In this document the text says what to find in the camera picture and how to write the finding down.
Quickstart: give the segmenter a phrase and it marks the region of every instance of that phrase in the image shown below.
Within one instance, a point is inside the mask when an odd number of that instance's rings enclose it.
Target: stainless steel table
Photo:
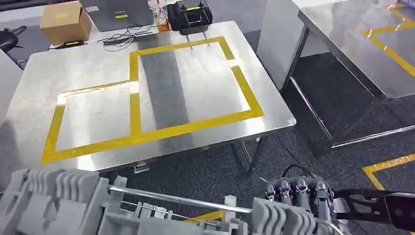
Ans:
[[[302,40],[285,80],[291,81],[320,127],[336,148],[415,129],[415,125],[346,140],[349,133],[379,103],[415,94],[415,11],[390,0],[348,0],[300,9],[304,22]],[[333,135],[293,77],[296,63],[309,33],[317,36],[373,99],[340,132]]]
[[[206,37],[169,31],[117,52],[98,43],[33,54],[0,148],[10,170],[42,162],[95,171],[295,123],[236,23],[224,22]]]

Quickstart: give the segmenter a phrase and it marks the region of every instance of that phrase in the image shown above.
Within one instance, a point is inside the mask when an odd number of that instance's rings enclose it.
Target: yellow tape rectangle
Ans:
[[[63,113],[65,110],[65,104],[57,104],[55,112],[53,114],[52,122],[50,125],[49,133],[47,136],[45,150],[41,159],[41,163],[47,164],[54,161],[60,161],[63,159],[79,157],[87,154],[92,154],[101,151],[107,151],[115,148],[127,147],[131,145],[141,144],[150,141],[157,141],[165,138],[179,136],[195,131],[200,131],[207,128],[213,128],[221,125],[230,124],[233,122],[243,121],[250,118],[256,118],[263,116],[264,113],[256,100],[254,93],[252,92],[241,68],[239,66],[232,66],[231,70],[235,79],[245,96],[245,99],[250,107],[250,110],[237,112],[233,114],[223,115],[220,117],[213,117],[205,120],[186,123],[178,126],[167,127],[151,132],[141,132],[140,128],[140,108],[139,108],[139,83],[138,83],[138,57],[141,55],[147,55],[152,53],[164,52],[179,48],[193,47],[202,44],[219,43],[224,56],[227,60],[233,60],[234,56],[228,43],[224,37],[208,38],[205,40],[199,40],[194,42],[175,44],[170,46],[155,47],[149,49],[143,49],[130,53],[130,78],[126,81],[115,82],[111,84],[104,84],[84,89],[78,89],[60,94],[65,99],[69,95],[76,95],[79,93],[93,92],[104,89],[105,87],[115,86],[118,84],[129,83],[130,85],[130,129],[131,134],[118,139],[102,141],[84,146],[74,147],[70,149],[64,149],[55,151],[56,141],[59,135],[60,126],[62,123]]]
[[[385,54],[387,54],[391,59],[393,59],[398,65],[400,65],[406,72],[408,72],[412,76],[415,76],[415,67],[411,65],[409,62],[407,62],[404,58],[399,56],[395,51],[393,51],[390,47],[388,47],[386,44],[381,42],[376,37],[376,34],[390,33],[390,32],[401,31],[404,29],[415,28],[415,23],[411,21],[408,17],[406,17],[404,14],[402,14],[400,11],[398,11],[397,8],[402,8],[402,7],[406,7],[406,6],[401,3],[396,3],[396,4],[388,5],[386,7],[392,14],[394,14],[395,16],[397,16],[398,18],[402,20],[402,24],[390,25],[390,26],[374,28],[370,30],[364,30],[362,31],[362,34],[365,37],[367,37],[376,47],[378,47]]]
[[[377,164],[374,164],[374,165],[365,166],[365,167],[362,167],[362,170],[369,177],[370,181],[372,181],[372,183],[375,185],[375,187],[377,189],[385,190],[383,185],[375,177],[374,173],[376,171],[384,170],[384,169],[387,169],[387,168],[391,168],[391,167],[394,167],[394,166],[397,166],[397,165],[406,164],[406,163],[413,162],[413,161],[415,161],[415,154],[411,154],[411,155],[408,155],[408,156],[403,156],[403,157],[400,157],[400,158],[397,158],[397,159],[388,160],[388,161],[377,163]]]

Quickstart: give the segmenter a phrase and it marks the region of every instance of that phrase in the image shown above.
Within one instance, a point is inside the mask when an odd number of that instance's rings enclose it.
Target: gray carpet floor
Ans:
[[[260,31],[245,33],[254,50],[259,35]],[[370,98],[330,53],[301,58],[295,77],[331,131],[337,131],[344,126]],[[264,194],[265,183],[259,180],[259,177],[278,178],[290,164],[299,162],[327,179],[334,189],[374,188],[362,167],[415,152],[414,133],[409,132],[316,155],[315,149],[325,141],[323,132],[294,87],[288,87],[284,99],[296,117],[297,125],[278,136],[270,137],[258,168],[251,177],[243,173],[248,166],[242,159],[242,150],[237,148],[240,159],[237,161],[229,146],[205,152],[178,154],[163,162],[152,164],[149,171],[138,175],[128,167],[108,172],[105,176],[112,179],[117,174],[126,176],[127,186],[130,188],[215,203],[223,203],[224,196],[234,195],[239,206],[251,207],[253,197],[263,197]],[[347,137],[372,134],[400,127],[405,123],[415,123],[412,115],[415,110],[414,104],[415,100],[406,99],[390,105],[380,105]],[[256,141],[246,144],[253,153]],[[415,163],[408,163],[376,172],[375,175],[386,189],[415,191],[412,174],[414,167]],[[155,203],[190,217],[213,211],[129,195],[125,196],[125,200]],[[409,234],[389,225],[369,222],[352,221],[349,226],[353,234]]]

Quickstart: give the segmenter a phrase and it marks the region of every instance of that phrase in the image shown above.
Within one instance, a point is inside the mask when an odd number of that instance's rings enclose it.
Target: metal rod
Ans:
[[[251,165],[249,166],[249,169],[248,169],[248,175],[252,174],[253,170],[255,169],[256,165],[258,164],[259,158],[261,157],[261,154],[262,154],[262,149],[265,146],[264,141],[266,141],[267,139],[268,139],[268,137],[259,138],[259,142],[256,146],[256,150],[255,150],[255,153],[254,153],[254,158],[252,159]]]
[[[132,202],[127,202],[127,201],[121,201],[121,202],[122,203],[125,203],[125,204],[128,204],[128,205],[132,205],[132,206],[138,207],[138,204],[135,204],[135,203],[132,203]],[[169,212],[167,212],[167,211],[160,211],[160,210],[156,209],[156,207],[153,207],[153,208],[145,207],[145,206],[140,206],[140,207],[141,208],[144,208],[144,209],[152,210],[152,211],[155,211],[155,212],[161,212],[161,213],[164,213],[164,214],[169,214]],[[172,216],[176,216],[176,217],[180,217],[180,218],[183,218],[183,219],[193,220],[193,221],[196,221],[196,222],[201,223],[200,220],[193,219],[193,218],[189,218],[189,217],[186,217],[186,216],[183,216],[183,215],[179,215],[179,214],[175,214],[175,213],[172,213],[171,215]],[[216,227],[221,227],[221,225],[218,225],[218,224],[212,224],[212,223],[209,223],[209,222],[204,222],[204,223],[205,224],[212,225],[212,226],[216,226]]]
[[[346,136],[351,130],[353,130],[353,128],[359,124],[359,122],[366,117],[366,115],[368,115],[368,113],[370,113],[372,111],[372,108],[379,103],[379,100],[376,98],[373,98],[370,103],[363,109],[361,109],[357,115],[356,118],[350,122],[349,124],[347,124],[340,132],[336,133],[333,137],[333,139],[331,140],[331,144],[334,145],[334,143],[338,142],[339,140],[341,140],[344,136]]]
[[[353,144],[353,143],[359,143],[359,142],[368,141],[368,140],[376,139],[376,138],[383,137],[383,136],[388,136],[388,135],[392,135],[396,133],[403,133],[403,132],[412,131],[412,130],[415,130],[415,125],[402,127],[402,128],[398,128],[398,129],[391,130],[391,131],[385,131],[385,132],[378,133],[378,134],[372,134],[372,135],[368,135],[365,137],[360,137],[360,138],[356,138],[356,139],[352,139],[348,141],[338,142],[338,143],[335,143],[331,148],[342,147],[342,146],[346,146],[346,145]]]
[[[196,206],[196,207],[212,208],[212,209],[226,210],[226,211],[240,212],[240,213],[251,213],[252,211],[252,209],[250,208],[230,207],[230,206],[211,203],[211,202],[204,202],[204,201],[199,201],[195,199],[170,196],[166,194],[148,192],[148,191],[132,189],[132,188],[123,188],[123,187],[118,187],[118,186],[113,186],[113,185],[110,185],[108,189],[112,191],[123,192],[126,194],[133,194],[133,195],[149,197],[149,198],[159,199],[159,200],[168,201],[168,202],[181,203],[181,204],[186,204],[186,205]]]
[[[300,94],[300,96],[302,97],[302,99],[304,100],[304,102],[307,105],[308,109],[313,114],[314,118],[319,123],[320,127],[324,130],[324,133],[327,136],[327,138],[329,140],[332,140],[333,138],[331,137],[331,134],[328,131],[327,127],[324,125],[323,120],[319,117],[317,112],[314,110],[313,106],[311,105],[310,101],[308,101],[307,97],[305,97],[305,94],[304,94],[304,92],[302,92],[302,90],[301,90],[300,86],[298,85],[297,81],[292,76],[290,76],[290,80],[293,83],[294,87],[297,89],[297,91]]]
[[[316,220],[316,222],[318,222],[318,223],[321,223],[321,224],[324,224],[324,225],[326,225],[326,226],[329,226],[329,227],[331,227],[331,228],[333,228],[338,234],[340,234],[340,235],[345,235],[344,233],[342,233],[342,231],[340,231],[340,229],[339,228],[337,228],[334,224],[332,224],[331,222],[329,222],[329,221],[326,221],[326,220],[324,220],[324,219],[320,219],[320,218],[317,218],[317,217],[314,217],[314,219]]]
[[[241,145],[242,151],[244,152],[245,158],[247,159],[249,166],[251,166],[251,163],[252,163],[251,155],[248,153],[248,150],[246,149],[246,146],[243,142],[239,142],[239,144]]]
[[[307,41],[308,34],[310,34],[310,30],[303,26],[301,30],[301,39],[297,42],[297,50],[294,54],[293,61],[291,62],[290,69],[288,70],[287,76],[285,77],[284,84],[282,85],[281,93],[284,94],[285,90],[287,89],[288,83],[290,82],[290,77],[294,74],[296,69],[298,60],[301,57],[302,50],[304,49],[305,42]]]

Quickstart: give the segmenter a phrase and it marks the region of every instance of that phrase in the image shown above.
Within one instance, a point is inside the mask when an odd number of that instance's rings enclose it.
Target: yellow floor marking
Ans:
[[[372,181],[372,183],[375,185],[377,189],[385,190],[383,185],[379,182],[379,180],[375,177],[373,173],[376,171],[384,170],[384,169],[391,168],[397,165],[409,163],[412,161],[415,161],[415,154],[403,156],[397,159],[388,160],[388,161],[377,163],[374,165],[368,165],[368,166],[362,167],[362,170],[366,173],[370,181]]]

